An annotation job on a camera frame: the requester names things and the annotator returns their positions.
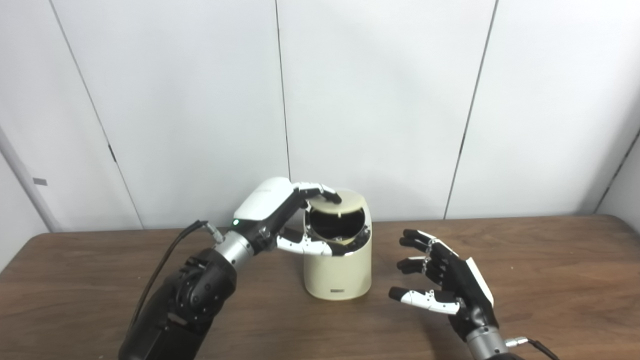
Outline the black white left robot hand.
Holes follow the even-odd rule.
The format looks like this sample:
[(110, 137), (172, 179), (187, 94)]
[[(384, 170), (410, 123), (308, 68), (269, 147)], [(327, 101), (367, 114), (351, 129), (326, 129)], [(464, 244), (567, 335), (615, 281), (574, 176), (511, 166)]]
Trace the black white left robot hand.
[(317, 197), (335, 205), (342, 203), (338, 193), (324, 184), (292, 183), (286, 177), (268, 178), (234, 212), (230, 232), (243, 237), (254, 255), (274, 248), (299, 255), (349, 255), (342, 244), (313, 240), (306, 234), (300, 234), (297, 239), (281, 234), (293, 215), (302, 208), (308, 208), (309, 201)]

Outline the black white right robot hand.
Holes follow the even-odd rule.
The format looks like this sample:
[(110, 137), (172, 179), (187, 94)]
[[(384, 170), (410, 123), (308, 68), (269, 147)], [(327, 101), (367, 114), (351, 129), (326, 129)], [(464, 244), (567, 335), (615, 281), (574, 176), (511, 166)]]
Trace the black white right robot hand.
[(422, 274), (437, 289), (407, 289), (393, 286), (392, 300), (448, 316), (453, 331), (463, 341), (475, 330), (499, 328), (494, 297), (473, 258), (461, 258), (441, 239), (426, 232), (406, 228), (398, 243), (415, 248), (423, 256), (400, 260), (403, 274)]

